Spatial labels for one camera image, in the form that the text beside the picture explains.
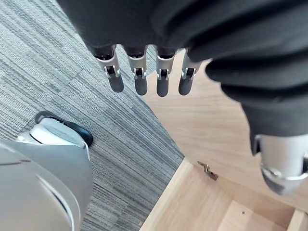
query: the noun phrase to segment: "robotic hand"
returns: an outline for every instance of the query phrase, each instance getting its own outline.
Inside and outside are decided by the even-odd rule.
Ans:
[[[147,92],[146,48],[156,47],[157,93],[168,93],[175,52],[187,48],[179,83],[189,93],[199,62],[241,103],[253,155],[276,193],[307,177],[308,2],[304,0],[58,0],[116,92],[115,47],[129,59],[139,95]]]

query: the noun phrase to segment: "wooden cabinet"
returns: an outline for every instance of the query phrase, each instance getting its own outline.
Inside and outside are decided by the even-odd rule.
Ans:
[[[204,73],[180,96],[183,52],[174,61],[169,93],[155,92],[148,77],[147,104],[186,156],[141,231],[306,231],[308,182],[291,197],[274,194],[263,181],[260,156],[249,148],[249,129],[237,102]],[[218,174],[214,181],[198,162]]]

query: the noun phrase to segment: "gray carpet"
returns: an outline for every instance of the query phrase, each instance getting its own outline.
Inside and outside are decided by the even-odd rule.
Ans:
[[[83,230],[139,230],[183,156],[136,95],[123,50],[118,94],[55,0],[0,1],[0,41],[0,138],[44,109],[88,128],[94,192]],[[154,66],[150,47],[148,73]]]

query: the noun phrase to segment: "metal hinge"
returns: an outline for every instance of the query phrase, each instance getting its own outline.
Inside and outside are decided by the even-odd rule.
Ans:
[[[210,166],[204,163],[201,163],[200,161],[197,161],[199,165],[203,166],[204,172],[208,175],[209,178],[211,178],[214,181],[217,181],[218,175],[214,172],[210,171]]]

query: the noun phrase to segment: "black fabric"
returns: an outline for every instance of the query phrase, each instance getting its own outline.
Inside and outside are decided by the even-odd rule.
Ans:
[[[94,55],[112,44],[190,47],[193,61],[213,59],[206,73],[242,103],[254,134],[308,133],[307,0],[58,2]]]

